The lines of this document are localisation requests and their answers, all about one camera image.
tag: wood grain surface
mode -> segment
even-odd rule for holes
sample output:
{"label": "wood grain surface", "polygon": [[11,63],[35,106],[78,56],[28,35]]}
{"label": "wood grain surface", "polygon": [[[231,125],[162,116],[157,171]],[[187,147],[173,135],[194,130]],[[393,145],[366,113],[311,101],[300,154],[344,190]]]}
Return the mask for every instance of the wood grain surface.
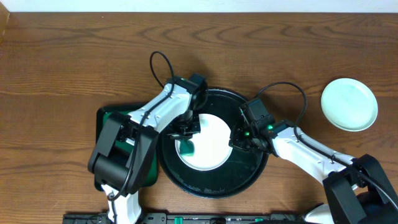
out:
{"label": "wood grain surface", "polygon": [[[96,111],[159,93],[154,50],[178,75],[198,72],[248,97],[277,81],[300,85],[309,103],[300,127],[337,151],[373,155],[398,189],[397,14],[13,13],[0,47],[1,223],[61,223],[67,212],[107,210],[86,168]],[[168,78],[166,63],[154,63]],[[341,77],[377,98],[379,115],[365,131],[337,129],[322,113],[322,90]],[[278,119],[302,108],[289,86],[269,89],[264,102]],[[234,197],[191,196],[160,169],[140,198],[144,208],[174,213],[303,212],[326,202],[316,180],[275,157]]]}

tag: white circle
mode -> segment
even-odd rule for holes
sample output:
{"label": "white circle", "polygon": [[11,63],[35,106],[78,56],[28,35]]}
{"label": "white circle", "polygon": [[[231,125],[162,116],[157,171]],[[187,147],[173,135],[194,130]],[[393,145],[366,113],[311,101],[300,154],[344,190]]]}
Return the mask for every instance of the white circle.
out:
{"label": "white circle", "polygon": [[206,171],[221,166],[231,155],[228,145],[231,130],[219,117],[212,114],[199,114],[200,133],[190,141],[195,146],[192,156],[180,155],[180,141],[175,141],[175,149],[180,159],[189,167]]}
{"label": "white circle", "polygon": [[377,101],[363,83],[351,78],[340,78],[326,86],[321,106],[326,118],[346,131],[362,131],[377,118]]}

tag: black plate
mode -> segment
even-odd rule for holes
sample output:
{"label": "black plate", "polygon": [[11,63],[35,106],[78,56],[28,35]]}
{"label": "black plate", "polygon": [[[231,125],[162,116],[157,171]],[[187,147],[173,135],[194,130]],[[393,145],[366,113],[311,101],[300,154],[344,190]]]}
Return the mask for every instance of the black plate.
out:
{"label": "black plate", "polygon": [[[242,119],[239,106],[248,99],[229,90],[209,90],[206,105],[197,113],[207,113],[221,118],[230,129]],[[159,162],[169,179],[182,190],[199,197],[225,198],[247,189],[264,170],[268,155],[232,150],[227,161],[220,167],[199,171],[185,165],[175,150],[165,129],[157,145]]]}

